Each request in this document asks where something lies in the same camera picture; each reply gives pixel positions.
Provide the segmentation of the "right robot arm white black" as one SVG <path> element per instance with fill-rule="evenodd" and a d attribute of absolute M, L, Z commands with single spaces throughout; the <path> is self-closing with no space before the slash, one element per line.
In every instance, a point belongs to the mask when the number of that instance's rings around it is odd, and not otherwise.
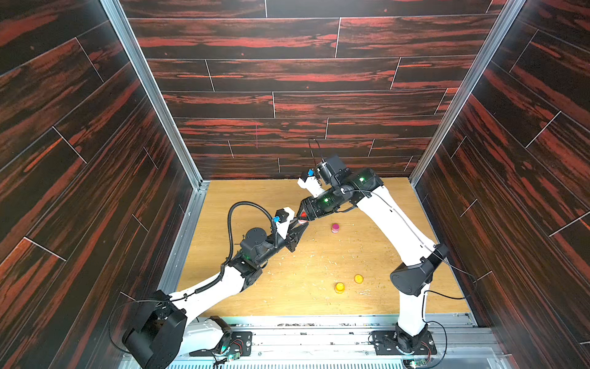
<path fill-rule="evenodd" d="M 404 354 L 417 352 L 428 334 L 424 321 L 427 292 L 448 247 L 435 244 L 410 221 L 372 169 L 353 172 L 334 155 L 302 172 L 297 183 L 310 192 L 310 197 L 301 201 L 300 220 L 332 215 L 349 203 L 367 215 L 395 247 L 402 261 L 390 274 L 399 291 L 396 346 Z"/>

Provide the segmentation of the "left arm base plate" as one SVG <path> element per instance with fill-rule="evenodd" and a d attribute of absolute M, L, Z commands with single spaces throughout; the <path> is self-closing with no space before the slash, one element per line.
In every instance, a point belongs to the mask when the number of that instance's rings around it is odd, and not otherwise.
<path fill-rule="evenodd" d="M 252 352 L 253 333 L 251 331 L 232 331 L 231 336 L 224 335 L 213 349 L 201 349 L 189 353 L 190 357 L 216 356 L 237 360 L 249 357 Z"/>

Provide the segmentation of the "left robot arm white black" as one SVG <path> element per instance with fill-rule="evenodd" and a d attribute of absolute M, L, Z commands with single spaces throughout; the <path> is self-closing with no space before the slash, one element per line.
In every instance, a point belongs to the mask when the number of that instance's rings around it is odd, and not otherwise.
<path fill-rule="evenodd" d="M 252 228 L 217 275 L 193 290 L 171 295 L 158 290 L 139 301 L 121 339 L 124 349 L 142 368 L 166 368 L 180 355 L 211 355 L 221 361 L 240 356 L 244 345 L 233 339 L 230 326 L 217 316 L 202 320 L 201 314 L 252 286 L 279 251 L 294 252 L 308 225 L 277 221 L 271 233 Z"/>

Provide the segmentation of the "aluminium front rail frame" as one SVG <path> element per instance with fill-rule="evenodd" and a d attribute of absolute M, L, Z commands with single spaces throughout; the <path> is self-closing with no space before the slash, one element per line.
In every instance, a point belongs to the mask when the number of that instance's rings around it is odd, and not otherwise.
<path fill-rule="evenodd" d="M 394 346 L 394 315 L 226 317 L 233 331 L 223 356 L 181 355 L 171 368 L 514 368 L 493 332 L 469 314 L 427 315 L 418 352 Z"/>

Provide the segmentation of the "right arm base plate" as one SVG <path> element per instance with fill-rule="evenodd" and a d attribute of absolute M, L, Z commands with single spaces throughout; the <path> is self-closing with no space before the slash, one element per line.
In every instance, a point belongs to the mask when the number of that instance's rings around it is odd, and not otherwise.
<path fill-rule="evenodd" d="M 398 330 L 372 331 L 369 342 L 378 356 L 433 356 L 438 353 L 432 334 L 426 328 L 416 336 Z"/>

